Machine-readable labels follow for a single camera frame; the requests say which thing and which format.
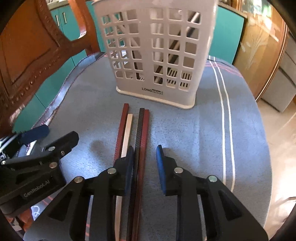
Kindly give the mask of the dark red chopstick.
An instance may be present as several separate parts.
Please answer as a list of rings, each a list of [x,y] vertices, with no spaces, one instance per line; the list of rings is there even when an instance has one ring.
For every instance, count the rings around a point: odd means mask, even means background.
[[[128,109],[129,109],[129,104],[125,103],[123,105],[120,124],[119,124],[119,128],[118,128],[115,153],[114,153],[114,161],[116,161],[121,156],[123,139],[124,139],[124,135],[125,135],[125,126],[126,126],[126,122],[127,122]]]

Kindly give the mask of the brown wooden chair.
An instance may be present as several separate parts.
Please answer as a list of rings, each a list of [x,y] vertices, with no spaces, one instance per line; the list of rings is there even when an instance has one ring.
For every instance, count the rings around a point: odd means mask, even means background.
[[[85,1],[69,1],[80,36],[69,40],[46,1],[1,1],[1,137],[42,83],[70,57],[99,52],[97,32]]]

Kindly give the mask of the grey drawer unit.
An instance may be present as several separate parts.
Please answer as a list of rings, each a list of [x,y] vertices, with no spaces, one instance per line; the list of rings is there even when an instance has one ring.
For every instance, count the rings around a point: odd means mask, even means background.
[[[295,97],[296,76],[296,44],[295,38],[289,34],[287,47],[280,66],[262,99],[279,112],[284,110]]]

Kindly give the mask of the wooden glass-door cabinet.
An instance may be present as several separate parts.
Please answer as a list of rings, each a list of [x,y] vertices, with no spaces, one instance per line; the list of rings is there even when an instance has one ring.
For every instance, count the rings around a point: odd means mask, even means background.
[[[238,1],[237,9],[245,20],[234,66],[259,100],[280,66],[288,26],[268,1]]]

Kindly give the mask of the white plastic utensil basket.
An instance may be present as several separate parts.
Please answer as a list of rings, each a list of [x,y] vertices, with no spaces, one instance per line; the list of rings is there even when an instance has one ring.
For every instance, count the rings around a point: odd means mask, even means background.
[[[195,105],[217,1],[94,1],[117,92],[181,109]]]

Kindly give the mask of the blue striped table cloth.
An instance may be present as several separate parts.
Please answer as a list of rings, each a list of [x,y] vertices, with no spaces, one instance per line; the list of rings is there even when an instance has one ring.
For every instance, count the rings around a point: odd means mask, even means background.
[[[70,131],[78,145],[62,159],[67,181],[95,177],[112,165],[123,105],[133,114],[130,144],[135,142],[140,108],[149,110],[140,240],[175,240],[177,199],[160,187],[156,148],[198,177],[215,175],[264,225],[271,196],[271,163],[261,115],[238,71],[210,59],[198,88],[196,104],[183,110],[119,94],[106,56],[88,57],[67,78],[71,82],[50,122],[49,135],[33,152]]]

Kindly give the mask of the black chopstick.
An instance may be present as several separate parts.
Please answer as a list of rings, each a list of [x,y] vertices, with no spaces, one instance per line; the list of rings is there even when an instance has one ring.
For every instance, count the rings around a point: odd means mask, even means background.
[[[133,230],[133,217],[135,210],[135,200],[137,194],[137,172],[138,172],[138,161],[140,152],[140,143],[142,138],[142,126],[144,121],[144,108],[139,109],[138,124],[137,124],[137,135],[135,139],[134,148],[134,160],[133,160],[133,172],[132,172],[132,182],[130,189],[130,199],[128,207],[128,221],[127,221],[127,233],[126,240],[132,241],[132,230]]]

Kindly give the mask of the beige chopstick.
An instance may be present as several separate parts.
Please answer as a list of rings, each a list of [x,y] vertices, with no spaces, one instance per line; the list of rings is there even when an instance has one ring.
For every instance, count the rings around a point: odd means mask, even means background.
[[[128,149],[128,144],[130,140],[130,131],[132,128],[132,118],[133,114],[129,113],[127,115],[121,157],[125,157]],[[121,208],[122,208],[122,197],[116,197],[116,209],[115,209],[115,222],[114,222],[114,232],[115,232],[115,240],[120,241],[120,224],[121,224]]]

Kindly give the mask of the teal kitchen cabinet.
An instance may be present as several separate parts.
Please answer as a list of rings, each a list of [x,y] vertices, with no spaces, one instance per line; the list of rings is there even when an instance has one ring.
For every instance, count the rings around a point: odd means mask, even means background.
[[[77,39],[80,35],[79,28],[69,3],[67,1],[51,1],[48,8],[64,35],[69,40]],[[232,63],[241,38],[243,24],[244,18],[242,16],[219,6],[209,54]],[[57,72],[43,82],[32,100],[18,116],[13,128],[14,131],[27,131],[36,123],[58,94],[68,74],[85,57],[85,51],[71,57]]]

